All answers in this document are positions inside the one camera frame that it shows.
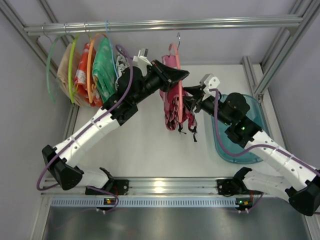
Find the pink plastic hanger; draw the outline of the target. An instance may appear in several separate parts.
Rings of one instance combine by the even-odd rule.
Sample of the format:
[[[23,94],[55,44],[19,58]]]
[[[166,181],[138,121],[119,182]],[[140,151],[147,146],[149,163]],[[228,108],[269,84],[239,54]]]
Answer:
[[[179,47],[181,44],[181,34],[180,32],[177,33],[177,39],[178,39],[178,44],[176,45],[175,43],[171,43],[169,45],[169,51],[173,48],[174,50],[174,55],[175,55],[175,61],[176,61],[176,67],[178,70],[181,69],[181,63],[180,63],[180,55],[179,55]],[[178,114],[178,122],[182,123],[183,120],[183,86],[182,82],[178,82],[178,99],[177,99],[177,114]]]

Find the pink camouflage trousers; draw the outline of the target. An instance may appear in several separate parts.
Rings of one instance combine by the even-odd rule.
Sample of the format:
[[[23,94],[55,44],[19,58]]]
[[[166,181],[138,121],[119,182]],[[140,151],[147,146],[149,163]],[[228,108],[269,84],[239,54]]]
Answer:
[[[179,133],[183,132],[184,122],[187,122],[188,130],[193,134],[193,141],[196,143],[197,134],[197,120],[194,112],[188,110],[183,104],[182,120],[179,121],[179,86],[176,85],[169,92],[159,91],[159,95],[164,103],[164,123],[169,131],[178,130]]]

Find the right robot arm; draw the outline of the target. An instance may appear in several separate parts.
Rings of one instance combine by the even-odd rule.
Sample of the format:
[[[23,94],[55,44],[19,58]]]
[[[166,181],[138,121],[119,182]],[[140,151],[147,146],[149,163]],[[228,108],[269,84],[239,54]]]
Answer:
[[[238,155],[255,154],[277,171],[280,176],[260,173],[242,167],[231,184],[237,193],[258,191],[280,198],[305,215],[318,214],[320,207],[320,171],[295,157],[276,143],[258,124],[247,117],[250,106],[238,92],[230,93],[222,101],[218,89],[204,86],[185,87],[189,96],[183,100],[190,110],[204,111],[216,123],[227,125],[227,137],[243,148]]]

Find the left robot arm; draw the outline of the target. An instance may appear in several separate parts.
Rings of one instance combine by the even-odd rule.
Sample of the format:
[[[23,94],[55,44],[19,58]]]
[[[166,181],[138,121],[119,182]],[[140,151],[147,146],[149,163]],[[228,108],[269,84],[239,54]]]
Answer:
[[[118,79],[117,92],[111,95],[96,114],[76,133],[56,146],[42,149],[48,171],[64,191],[77,186],[106,190],[113,182],[104,168],[84,169],[79,165],[83,155],[104,136],[126,123],[137,111],[138,104],[157,90],[171,90],[190,73],[153,60],[146,66],[129,66]]]

